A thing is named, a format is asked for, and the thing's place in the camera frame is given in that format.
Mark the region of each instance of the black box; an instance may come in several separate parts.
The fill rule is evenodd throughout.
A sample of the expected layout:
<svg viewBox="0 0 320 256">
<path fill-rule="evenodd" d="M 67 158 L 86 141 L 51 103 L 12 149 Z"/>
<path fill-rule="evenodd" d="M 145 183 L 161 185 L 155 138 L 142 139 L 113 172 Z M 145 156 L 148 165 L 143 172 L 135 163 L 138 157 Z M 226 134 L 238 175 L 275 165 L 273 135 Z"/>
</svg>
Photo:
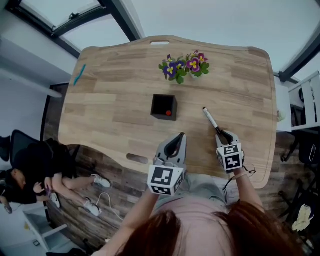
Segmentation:
<svg viewBox="0 0 320 256">
<path fill-rule="evenodd" d="M 157 119 L 176 121 L 178 102 L 174 95 L 154 94 L 151 116 Z"/>
</svg>

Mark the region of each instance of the pink shirt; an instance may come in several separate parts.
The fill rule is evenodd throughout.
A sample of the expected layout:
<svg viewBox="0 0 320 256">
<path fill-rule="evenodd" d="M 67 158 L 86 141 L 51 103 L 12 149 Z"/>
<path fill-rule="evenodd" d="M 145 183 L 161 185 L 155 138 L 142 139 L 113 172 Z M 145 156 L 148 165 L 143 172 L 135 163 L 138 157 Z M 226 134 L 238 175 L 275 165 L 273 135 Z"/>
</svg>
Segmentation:
<svg viewBox="0 0 320 256">
<path fill-rule="evenodd" d="M 158 209 L 158 211 L 166 210 L 172 210 L 182 224 L 175 255 L 232 255 L 229 238 L 231 234 L 228 226 L 212 214 L 214 212 L 226 213 L 226 209 L 219 206 L 216 201 L 186 196 L 168 202 Z"/>
</svg>

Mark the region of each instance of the white marker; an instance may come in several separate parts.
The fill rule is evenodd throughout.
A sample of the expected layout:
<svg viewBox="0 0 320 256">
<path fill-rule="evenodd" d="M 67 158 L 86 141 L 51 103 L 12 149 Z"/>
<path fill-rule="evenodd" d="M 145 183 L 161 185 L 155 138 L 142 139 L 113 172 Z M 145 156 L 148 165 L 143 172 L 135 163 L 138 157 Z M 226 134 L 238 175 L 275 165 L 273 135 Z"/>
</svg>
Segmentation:
<svg viewBox="0 0 320 256">
<path fill-rule="evenodd" d="M 213 127 L 216 129 L 216 132 L 218 134 L 221 134 L 221 131 L 220 131 L 216 121 L 214 120 L 214 118 L 212 117 L 212 115 L 210 114 L 210 112 L 208 111 L 208 109 L 205 106 L 203 107 L 203 112 L 206 115 L 206 117 L 209 119 L 209 121 L 213 125 Z"/>
</svg>

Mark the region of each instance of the gray pants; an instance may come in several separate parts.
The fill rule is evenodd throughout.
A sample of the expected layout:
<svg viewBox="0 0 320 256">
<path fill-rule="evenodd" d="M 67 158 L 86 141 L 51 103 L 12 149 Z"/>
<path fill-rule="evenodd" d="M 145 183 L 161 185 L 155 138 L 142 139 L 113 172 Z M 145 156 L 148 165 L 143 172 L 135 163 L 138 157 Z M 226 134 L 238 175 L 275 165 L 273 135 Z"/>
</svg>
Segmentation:
<svg viewBox="0 0 320 256">
<path fill-rule="evenodd" d="M 220 207 L 226 206 L 225 197 L 209 175 L 188 173 L 174 196 L 161 195 L 154 207 L 155 210 L 166 203 L 186 196 L 201 197 L 216 202 Z"/>
</svg>

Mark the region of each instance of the marker pen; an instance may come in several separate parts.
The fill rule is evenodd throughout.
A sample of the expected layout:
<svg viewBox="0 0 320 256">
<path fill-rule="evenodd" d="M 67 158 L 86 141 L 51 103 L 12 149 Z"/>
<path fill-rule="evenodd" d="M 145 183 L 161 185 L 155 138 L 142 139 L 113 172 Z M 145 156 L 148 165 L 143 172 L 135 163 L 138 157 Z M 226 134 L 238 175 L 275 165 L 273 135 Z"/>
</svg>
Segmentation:
<svg viewBox="0 0 320 256">
<path fill-rule="evenodd" d="M 220 135 L 221 134 L 220 128 L 218 127 L 216 121 L 214 120 L 214 118 L 212 117 L 212 115 L 210 114 L 210 112 L 208 111 L 208 109 L 205 106 L 203 107 L 203 112 L 206 115 L 206 117 L 209 119 L 210 123 L 215 128 L 216 132 Z"/>
</svg>

